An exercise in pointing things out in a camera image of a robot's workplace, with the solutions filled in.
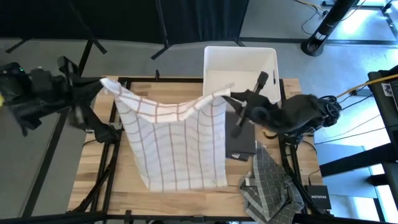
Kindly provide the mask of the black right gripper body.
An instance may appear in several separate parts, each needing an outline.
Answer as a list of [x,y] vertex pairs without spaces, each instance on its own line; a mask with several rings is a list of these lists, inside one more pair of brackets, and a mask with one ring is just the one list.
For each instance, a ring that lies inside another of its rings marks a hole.
[[278,106],[272,104],[263,95],[251,90],[246,91],[248,93],[247,100],[241,101],[245,104],[245,107],[241,110],[234,110],[239,118],[231,132],[233,138],[237,138],[241,134],[247,119],[267,129],[275,129],[272,114],[279,109]]

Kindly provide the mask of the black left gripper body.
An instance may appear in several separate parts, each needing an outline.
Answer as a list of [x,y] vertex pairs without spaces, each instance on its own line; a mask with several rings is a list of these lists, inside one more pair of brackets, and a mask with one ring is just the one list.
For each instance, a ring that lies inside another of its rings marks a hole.
[[97,95],[96,77],[63,76],[62,101],[67,105],[91,102]]

